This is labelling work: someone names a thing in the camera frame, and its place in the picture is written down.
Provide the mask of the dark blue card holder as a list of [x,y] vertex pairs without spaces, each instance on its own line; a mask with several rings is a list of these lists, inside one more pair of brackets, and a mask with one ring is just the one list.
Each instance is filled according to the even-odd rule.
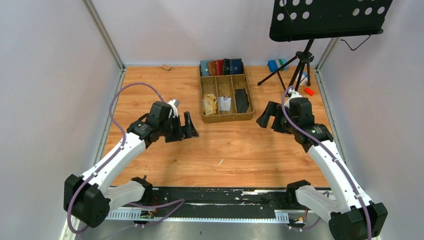
[[243,61],[241,58],[232,58],[229,60],[229,72],[231,75],[243,74]]

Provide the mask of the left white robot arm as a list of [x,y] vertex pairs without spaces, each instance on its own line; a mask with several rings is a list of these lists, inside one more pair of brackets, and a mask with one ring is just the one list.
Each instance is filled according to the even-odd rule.
[[130,203],[150,204],[153,185],[145,178],[133,177],[129,182],[112,186],[115,178],[152,143],[163,137],[166,143],[197,138],[190,113],[184,112],[184,125],[178,113],[178,99],[156,101],[150,112],[127,128],[122,139],[100,162],[80,176],[71,174],[64,182],[63,208],[90,228],[96,228],[109,212]]

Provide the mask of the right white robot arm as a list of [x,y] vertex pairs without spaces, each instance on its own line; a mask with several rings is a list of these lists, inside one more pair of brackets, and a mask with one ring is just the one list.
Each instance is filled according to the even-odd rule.
[[371,240],[380,235],[388,216],[385,205],[375,203],[355,180],[338,152],[328,128],[315,122],[312,104],[306,97],[292,97],[285,104],[269,101],[256,120],[266,128],[292,134],[315,161],[332,190],[334,200],[319,193],[306,180],[287,185],[291,202],[305,206],[327,222],[335,240]]

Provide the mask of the black cards pile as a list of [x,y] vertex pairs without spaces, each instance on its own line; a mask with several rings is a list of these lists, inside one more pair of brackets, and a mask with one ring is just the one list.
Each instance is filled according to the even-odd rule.
[[247,113],[250,103],[245,88],[235,89],[235,102],[238,114]]

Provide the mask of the gold cards pile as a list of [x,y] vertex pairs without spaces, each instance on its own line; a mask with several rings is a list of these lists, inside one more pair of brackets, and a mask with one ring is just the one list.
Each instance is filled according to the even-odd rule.
[[205,116],[217,113],[217,97],[213,93],[206,93],[202,98],[202,109]]

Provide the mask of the white cards pile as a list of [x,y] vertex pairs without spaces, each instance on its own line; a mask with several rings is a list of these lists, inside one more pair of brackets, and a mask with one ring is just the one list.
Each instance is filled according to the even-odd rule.
[[228,96],[219,96],[217,99],[217,105],[220,112],[230,112],[232,107],[232,98]]

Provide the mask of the teal card holder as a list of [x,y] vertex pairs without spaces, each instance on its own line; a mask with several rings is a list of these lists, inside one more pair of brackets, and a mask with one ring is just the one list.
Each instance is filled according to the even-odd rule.
[[210,71],[209,71],[209,62],[213,62],[213,59],[208,59],[208,60],[201,60],[200,61],[200,75],[202,77],[208,77],[210,76]]

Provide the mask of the brown card holder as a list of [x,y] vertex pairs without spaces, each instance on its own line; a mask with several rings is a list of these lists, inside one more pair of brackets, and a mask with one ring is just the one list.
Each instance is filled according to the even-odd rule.
[[217,70],[216,70],[216,62],[214,60],[207,62],[207,71],[210,76],[216,76]]

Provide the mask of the red card holder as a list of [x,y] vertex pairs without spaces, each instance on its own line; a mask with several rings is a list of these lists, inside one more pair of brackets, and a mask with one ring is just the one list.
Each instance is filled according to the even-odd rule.
[[214,62],[215,62],[216,75],[222,76],[223,75],[224,60],[223,59],[216,59]]

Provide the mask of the red block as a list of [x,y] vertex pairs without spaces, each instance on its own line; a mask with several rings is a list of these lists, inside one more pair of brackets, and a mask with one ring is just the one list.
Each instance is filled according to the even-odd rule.
[[313,96],[315,94],[315,92],[309,87],[306,87],[304,89],[304,92],[307,93],[309,96]]

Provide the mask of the blue green block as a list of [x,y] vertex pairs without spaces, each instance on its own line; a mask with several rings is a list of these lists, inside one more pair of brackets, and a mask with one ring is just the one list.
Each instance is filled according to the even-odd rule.
[[280,71],[287,71],[289,69],[289,64],[287,64],[287,60],[284,58],[269,60],[267,66],[271,73],[277,71],[282,66],[284,66],[284,68],[280,69]]

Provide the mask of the woven wicker tray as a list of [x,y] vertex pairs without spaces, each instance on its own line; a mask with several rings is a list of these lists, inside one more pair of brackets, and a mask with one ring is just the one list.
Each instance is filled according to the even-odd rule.
[[201,118],[205,124],[248,121],[255,108],[245,66],[241,74],[199,76]]

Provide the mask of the small wooden block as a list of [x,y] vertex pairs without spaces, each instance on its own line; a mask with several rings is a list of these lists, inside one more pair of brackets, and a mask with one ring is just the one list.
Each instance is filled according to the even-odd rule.
[[166,64],[163,64],[161,67],[166,71],[169,71],[171,69],[171,67],[169,65],[166,65]]

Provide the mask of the black music stand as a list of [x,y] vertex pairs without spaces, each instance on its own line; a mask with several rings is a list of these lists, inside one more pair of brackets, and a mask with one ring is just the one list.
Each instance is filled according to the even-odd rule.
[[295,60],[299,62],[289,85],[297,90],[302,81],[300,74],[306,70],[309,86],[314,40],[382,34],[391,4],[392,0],[276,0],[269,38],[274,42],[306,40],[307,44],[303,51],[297,51],[294,57],[258,82],[258,86]]

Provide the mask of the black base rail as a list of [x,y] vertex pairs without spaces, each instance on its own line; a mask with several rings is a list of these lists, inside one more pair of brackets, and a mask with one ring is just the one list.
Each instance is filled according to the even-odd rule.
[[152,190],[150,206],[161,206],[157,210],[146,209],[157,213],[166,209],[172,215],[184,206],[258,206],[271,210],[282,210],[288,213],[289,220],[306,219],[314,222],[318,216],[304,206],[290,201],[285,187],[155,187]]

